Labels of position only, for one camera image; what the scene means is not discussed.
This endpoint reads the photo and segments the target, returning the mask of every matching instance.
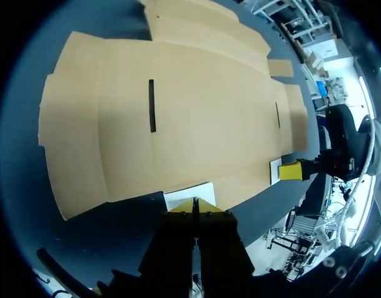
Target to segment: white wall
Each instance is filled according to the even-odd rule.
[[[369,110],[360,85],[359,75],[353,66],[353,57],[326,62],[324,68],[328,71],[330,78],[342,77],[344,79],[348,93],[346,104],[352,112],[356,129],[358,129]]]

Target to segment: cardboard sheet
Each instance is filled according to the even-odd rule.
[[[270,186],[270,161],[305,149],[306,117],[299,86],[213,48],[73,32],[45,83],[39,142],[65,219],[207,182],[228,209]]]
[[[164,194],[167,210],[169,211],[182,205],[192,197],[200,197],[211,205],[216,206],[214,185],[209,182],[202,185],[182,189],[180,191]]]
[[[269,59],[270,76],[294,77],[291,60]]]
[[[209,50],[269,74],[270,47],[260,34],[198,1],[150,0],[145,14],[154,41]]]
[[[139,0],[140,3],[142,3],[144,6],[146,6],[148,4],[150,0]],[[199,4],[201,6],[204,6],[204,8],[208,8],[208,9],[211,9],[213,11],[216,11],[226,17],[228,17],[229,19],[232,19],[236,22],[239,21],[239,18],[237,16],[237,14],[235,14],[234,12],[232,12],[230,9],[222,6],[222,5],[219,5],[218,3],[212,1],[212,0],[182,0],[182,1],[188,1],[188,2],[193,2],[195,4]]]

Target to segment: dark blue table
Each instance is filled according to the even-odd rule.
[[[240,21],[260,32],[272,48],[269,58],[293,61],[308,114],[308,151],[284,156],[314,158],[319,141],[308,88],[292,48],[264,20],[231,0],[217,1],[237,13]],[[54,13],[35,33],[11,76],[0,115],[0,195],[6,218],[22,254],[44,270],[35,251],[46,247],[56,260],[91,287],[108,282],[112,268],[137,274],[160,212],[161,193],[104,204],[64,221],[48,180],[44,149],[38,146],[38,117],[44,81],[53,72],[71,31],[104,38],[150,39],[143,7],[136,0],[74,0]],[[306,192],[311,181],[282,181],[233,208],[245,245],[278,222]]]

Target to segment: black cable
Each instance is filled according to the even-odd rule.
[[[58,296],[58,294],[68,294],[68,292],[65,290],[57,290],[57,291],[53,292],[53,294],[51,295],[51,298],[56,298],[56,296]]]

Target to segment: cardboard box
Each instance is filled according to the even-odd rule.
[[[217,14],[201,0],[172,2]],[[225,26],[240,25],[224,19]],[[202,34],[198,21],[183,22],[187,32],[193,26]],[[45,82],[39,118],[39,143],[64,219],[104,202],[205,182],[214,184],[217,206],[227,209],[270,186],[271,160],[306,149],[299,86],[275,81],[269,68],[261,71],[269,65],[265,42],[261,68],[231,56],[234,37],[222,51],[219,38],[206,47],[196,35],[188,41],[162,35],[170,40],[78,32],[67,40]]]

